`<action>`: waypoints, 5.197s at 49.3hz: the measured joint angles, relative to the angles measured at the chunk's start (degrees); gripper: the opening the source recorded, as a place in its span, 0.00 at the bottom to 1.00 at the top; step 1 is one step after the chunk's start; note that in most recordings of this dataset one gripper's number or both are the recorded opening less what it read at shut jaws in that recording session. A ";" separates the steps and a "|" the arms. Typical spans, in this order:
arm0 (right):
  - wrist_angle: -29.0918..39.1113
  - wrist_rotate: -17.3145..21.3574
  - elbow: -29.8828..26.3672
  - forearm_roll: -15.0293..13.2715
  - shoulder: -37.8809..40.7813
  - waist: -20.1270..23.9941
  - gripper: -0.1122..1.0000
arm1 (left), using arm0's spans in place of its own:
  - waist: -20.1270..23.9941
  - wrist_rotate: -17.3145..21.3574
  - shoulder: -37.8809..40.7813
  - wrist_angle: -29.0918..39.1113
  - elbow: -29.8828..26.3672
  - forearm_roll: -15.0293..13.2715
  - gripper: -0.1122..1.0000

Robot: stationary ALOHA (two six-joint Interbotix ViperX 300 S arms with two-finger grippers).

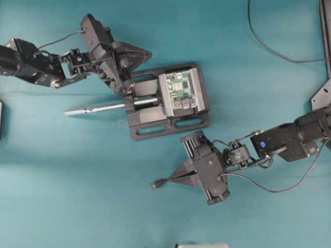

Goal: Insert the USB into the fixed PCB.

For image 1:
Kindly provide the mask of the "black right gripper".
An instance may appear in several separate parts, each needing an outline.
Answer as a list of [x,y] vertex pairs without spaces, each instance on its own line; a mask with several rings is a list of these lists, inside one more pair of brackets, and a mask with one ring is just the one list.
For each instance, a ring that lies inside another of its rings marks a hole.
[[229,195],[227,177],[222,174],[225,166],[220,152],[204,135],[198,131],[180,139],[188,159],[170,176],[172,183],[190,187],[201,187],[208,205],[224,201]]

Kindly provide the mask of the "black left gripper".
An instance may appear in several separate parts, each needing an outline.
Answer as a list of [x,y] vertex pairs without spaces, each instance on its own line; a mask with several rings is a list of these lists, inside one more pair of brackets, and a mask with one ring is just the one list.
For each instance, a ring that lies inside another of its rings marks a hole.
[[[84,30],[82,38],[89,55],[95,62],[99,78],[116,95],[123,96],[124,90],[126,94],[131,94],[135,85],[131,72],[149,60],[152,52],[125,42],[114,41],[110,28],[104,27],[91,14],[87,14],[82,19],[80,26]],[[122,69],[123,83],[116,63]]]

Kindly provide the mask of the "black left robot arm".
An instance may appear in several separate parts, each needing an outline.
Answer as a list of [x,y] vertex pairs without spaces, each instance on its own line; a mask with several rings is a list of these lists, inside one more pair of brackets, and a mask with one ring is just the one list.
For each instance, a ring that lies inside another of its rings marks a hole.
[[33,43],[12,38],[1,46],[1,75],[14,76],[31,84],[61,88],[97,75],[116,95],[132,93],[132,71],[152,53],[114,40],[109,27],[87,14],[78,31],[87,52],[73,49],[64,55],[49,53]]

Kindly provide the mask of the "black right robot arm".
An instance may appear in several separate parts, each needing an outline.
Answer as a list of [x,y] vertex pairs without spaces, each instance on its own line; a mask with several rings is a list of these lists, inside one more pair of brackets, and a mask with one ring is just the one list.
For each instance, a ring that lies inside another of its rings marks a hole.
[[325,145],[330,142],[330,107],[314,110],[292,123],[252,133],[249,138],[259,157],[257,160],[238,139],[219,151],[203,131],[183,137],[181,141],[188,159],[167,181],[201,187],[209,205],[224,201],[230,194],[227,177],[238,174],[230,167],[237,166],[239,170],[244,170],[254,166],[264,167],[265,162],[271,167],[275,155],[287,162],[318,156],[320,148],[316,142],[323,141]]

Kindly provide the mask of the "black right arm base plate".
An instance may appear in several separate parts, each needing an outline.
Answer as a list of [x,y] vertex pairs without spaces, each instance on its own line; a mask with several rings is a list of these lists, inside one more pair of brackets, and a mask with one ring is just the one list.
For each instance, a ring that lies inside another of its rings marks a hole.
[[329,79],[320,90],[311,99],[311,108],[313,111],[330,106],[330,86],[331,79]]

